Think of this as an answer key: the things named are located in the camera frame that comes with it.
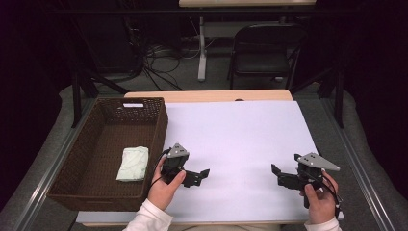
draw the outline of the black chair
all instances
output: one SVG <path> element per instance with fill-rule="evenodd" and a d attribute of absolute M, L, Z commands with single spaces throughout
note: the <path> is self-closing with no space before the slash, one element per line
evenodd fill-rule
<path fill-rule="evenodd" d="M 228 71 L 230 90 L 235 76 L 287 77 L 288 89 L 306 38 L 306 30 L 298 24 L 256 24 L 240 29 L 234 37 Z"/>

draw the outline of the hand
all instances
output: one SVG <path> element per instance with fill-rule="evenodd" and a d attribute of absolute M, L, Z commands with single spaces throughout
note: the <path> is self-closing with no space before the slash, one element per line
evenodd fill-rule
<path fill-rule="evenodd" d="M 327 172 L 323 171 L 323 176 L 326 177 L 332 184 L 323 180 L 323 183 L 329 187 L 331 191 L 337 193 L 339 186 L 336 181 Z M 305 194 L 309 199 L 309 222 L 311 224 L 321 224 L 329 221 L 335 216 L 336 201 L 326 188 L 314 190 L 311 184 L 305 186 Z"/>
<path fill-rule="evenodd" d="M 160 171 L 165 159 L 166 158 L 162 158 L 157 164 L 152 182 L 162 177 Z M 184 178 L 186 178 L 186 172 L 182 170 L 174 177 L 170 184 L 167 184 L 163 179 L 158 180 L 152 185 L 147 199 L 159 209 L 165 210 L 173 199 L 177 188 L 183 183 Z"/>

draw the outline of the wicker basket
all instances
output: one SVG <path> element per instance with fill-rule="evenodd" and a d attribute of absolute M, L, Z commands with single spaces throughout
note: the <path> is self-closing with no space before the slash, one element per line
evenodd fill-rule
<path fill-rule="evenodd" d="M 48 197 L 74 211 L 137 211 L 163 151 L 167 123 L 163 98 L 97 99 Z M 123 149 L 137 146 L 149 149 L 144 180 L 117 181 Z"/>

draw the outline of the white towel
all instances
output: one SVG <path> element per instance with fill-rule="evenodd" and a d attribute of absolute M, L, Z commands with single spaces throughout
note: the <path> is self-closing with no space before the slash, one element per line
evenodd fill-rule
<path fill-rule="evenodd" d="M 149 160 L 148 148 L 126 147 L 123 149 L 122 164 L 117 173 L 118 181 L 140 181 L 144 179 L 147 162 Z"/>

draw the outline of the chair backrest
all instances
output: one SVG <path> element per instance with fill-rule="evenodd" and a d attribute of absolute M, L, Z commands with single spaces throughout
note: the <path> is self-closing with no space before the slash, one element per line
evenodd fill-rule
<path fill-rule="evenodd" d="M 307 38 L 298 24 L 255 24 L 240 29 L 234 37 L 234 50 L 283 50 Z"/>

